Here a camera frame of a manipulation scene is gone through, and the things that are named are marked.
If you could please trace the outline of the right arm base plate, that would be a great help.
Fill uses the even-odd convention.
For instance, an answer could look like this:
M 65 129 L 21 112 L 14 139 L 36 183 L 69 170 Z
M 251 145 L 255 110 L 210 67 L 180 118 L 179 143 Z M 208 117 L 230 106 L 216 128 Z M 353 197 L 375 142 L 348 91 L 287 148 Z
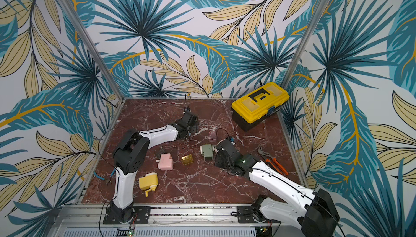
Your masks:
M 278 209 L 273 207 L 254 208 L 252 206 L 237 206 L 234 214 L 239 224 L 265 224 L 281 222 L 278 220 Z

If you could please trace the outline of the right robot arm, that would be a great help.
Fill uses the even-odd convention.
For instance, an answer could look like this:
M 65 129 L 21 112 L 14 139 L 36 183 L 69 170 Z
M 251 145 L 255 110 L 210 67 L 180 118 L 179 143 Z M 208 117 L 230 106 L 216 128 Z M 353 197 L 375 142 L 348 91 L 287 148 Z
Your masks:
M 327 191 L 303 187 L 251 154 L 242 155 L 229 139 L 220 141 L 215 149 L 216 167 L 266 188 L 288 204 L 284 208 L 272 198 L 259 198 L 253 203 L 259 217 L 296 227 L 306 237 L 335 236 L 340 216 Z

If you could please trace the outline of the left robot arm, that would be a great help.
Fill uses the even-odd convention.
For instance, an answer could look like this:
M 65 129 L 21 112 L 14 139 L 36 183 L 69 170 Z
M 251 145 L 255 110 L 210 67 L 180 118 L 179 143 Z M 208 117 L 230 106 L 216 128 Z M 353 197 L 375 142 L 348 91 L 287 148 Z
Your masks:
M 129 129 L 113 151 L 116 171 L 115 191 L 107 213 L 115 222 L 130 223 L 134 219 L 133 188 L 139 168 L 148 149 L 166 142 L 184 139 L 198 131 L 198 117 L 186 108 L 182 118 L 166 126 L 148 131 Z

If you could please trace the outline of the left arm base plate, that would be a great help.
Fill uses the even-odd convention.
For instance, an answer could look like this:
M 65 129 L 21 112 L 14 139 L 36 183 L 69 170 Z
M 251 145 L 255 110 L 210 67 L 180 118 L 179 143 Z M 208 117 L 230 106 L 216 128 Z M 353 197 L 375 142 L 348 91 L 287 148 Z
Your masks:
M 104 225 L 147 225 L 150 217 L 151 208 L 148 206 L 129 206 L 125 209 L 119 209 L 116 206 L 110 205 L 106 209 L 106 214 L 103 219 Z

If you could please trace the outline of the green pencil sharpener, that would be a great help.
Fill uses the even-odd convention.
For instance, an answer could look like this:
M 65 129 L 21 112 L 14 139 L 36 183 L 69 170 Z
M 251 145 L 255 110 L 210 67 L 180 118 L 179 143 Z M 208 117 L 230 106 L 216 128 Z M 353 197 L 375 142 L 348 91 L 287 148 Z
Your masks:
M 200 154 L 205 161 L 211 161 L 213 159 L 214 146 L 212 144 L 204 144 L 200 146 Z

